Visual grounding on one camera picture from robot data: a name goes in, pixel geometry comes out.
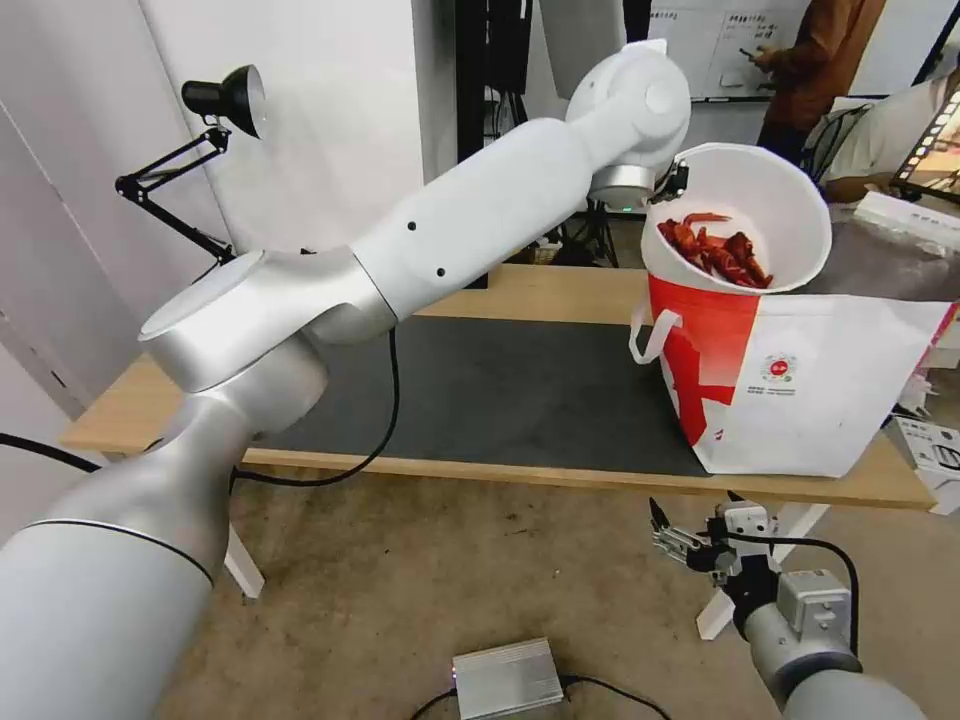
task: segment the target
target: person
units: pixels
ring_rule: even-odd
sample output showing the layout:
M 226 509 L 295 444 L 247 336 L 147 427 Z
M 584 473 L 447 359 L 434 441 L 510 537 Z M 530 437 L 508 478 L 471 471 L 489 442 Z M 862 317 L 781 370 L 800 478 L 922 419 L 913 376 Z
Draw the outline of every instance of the person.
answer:
M 792 48 L 760 47 L 776 93 L 757 145 L 798 164 L 810 131 L 846 95 L 886 0 L 811 0 Z
M 874 188 L 890 193 L 893 176 L 960 85 L 960 56 L 957 63 L 946 77 L 891 95 L 860 118 L 820 180 L 827 202 L 857 202 Z

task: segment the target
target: bag handle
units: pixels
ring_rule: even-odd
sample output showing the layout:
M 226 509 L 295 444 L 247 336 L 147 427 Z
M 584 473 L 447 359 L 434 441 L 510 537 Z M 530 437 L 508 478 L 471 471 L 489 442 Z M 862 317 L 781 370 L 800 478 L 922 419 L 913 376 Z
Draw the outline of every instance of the bag handle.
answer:
M 653 332 L 647 340 L 647 347 L 641 353 L 637 347 L 637 338 L 640 337 L 640 328 L 643 327 L 643 318 L 647 314 L 647 304 L 640 303 L 630 316 L 630 354 L 637 365 L 648 365 L 660 357 L 667 337 L 674 327 L 683 326 L 683 318 L 673 310 L 662 310 L 653 324 Z

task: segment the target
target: white table leg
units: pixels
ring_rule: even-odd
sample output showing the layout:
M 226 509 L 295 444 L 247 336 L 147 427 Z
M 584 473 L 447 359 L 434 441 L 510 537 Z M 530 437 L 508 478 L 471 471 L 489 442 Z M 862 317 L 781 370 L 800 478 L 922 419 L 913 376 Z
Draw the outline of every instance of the white table leg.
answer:
M 778 535 L 787 537 L 806 537 L 826 515 L 829 505 L 804 505 L 802 503 L 787 503 L 777 514 L 779 520 Z M 782 563 L 796 545 L 776 545 L 773 548 L 773 559 Z M 697 616 L 697 629 L 702 640 L 715 640 L 720 631 L 733 620 L 733 601 L 722 590 L 717 590 L 710 602 Z
M 254 564 L 250 553 L 240 542 L 237 531 L 233 529 L 233 523 L 230 523 L 230 540 L 227 542 L 227 557 L 224 562 L 244 595 L 249 598 L 260 597 L 260 591 L 263 590 L 263 575 Z

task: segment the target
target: brown shirt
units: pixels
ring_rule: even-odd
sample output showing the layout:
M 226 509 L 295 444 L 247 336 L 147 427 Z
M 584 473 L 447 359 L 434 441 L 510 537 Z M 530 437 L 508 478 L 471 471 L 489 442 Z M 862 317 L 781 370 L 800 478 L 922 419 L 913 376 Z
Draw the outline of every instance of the brown shirt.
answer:
M 775 53 L 777 92 L 765 122 L 812 130 L 850 91 L 886 0 L 810 0 L 797 41 Z

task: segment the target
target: black mat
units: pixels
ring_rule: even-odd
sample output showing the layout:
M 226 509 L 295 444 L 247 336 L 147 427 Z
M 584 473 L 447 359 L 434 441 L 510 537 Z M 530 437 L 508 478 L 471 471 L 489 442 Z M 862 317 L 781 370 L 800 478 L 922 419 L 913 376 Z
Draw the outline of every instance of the black mat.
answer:
M 397 328 L 400 422 L 384 455 L 705 476 L 659 365 L 635 365 L 626 340 L 622 325 L 410 318 Z M 259 446 L 366 455 L 380 441 L 386 338 L 323 355 L 326 394 Z

